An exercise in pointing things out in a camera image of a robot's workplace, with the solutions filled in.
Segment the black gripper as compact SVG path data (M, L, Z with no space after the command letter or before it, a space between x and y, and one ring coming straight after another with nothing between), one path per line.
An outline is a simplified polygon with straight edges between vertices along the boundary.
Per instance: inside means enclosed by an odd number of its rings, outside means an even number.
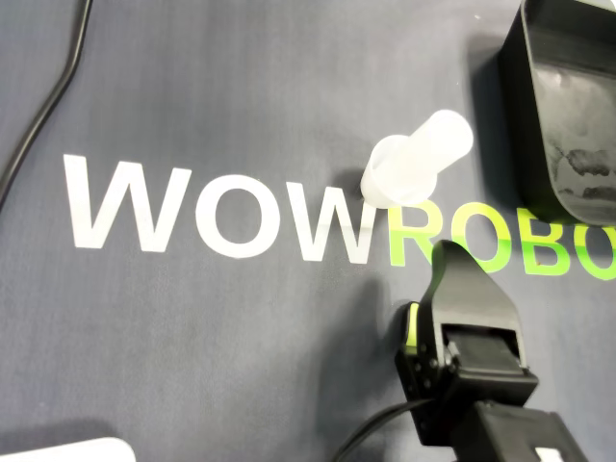
M428 399L416 423L426 446L449 446L478 401L522 407L538 377L522 364L518 311L460 244L441 240L420 302L404 307L396 359L411 399Z

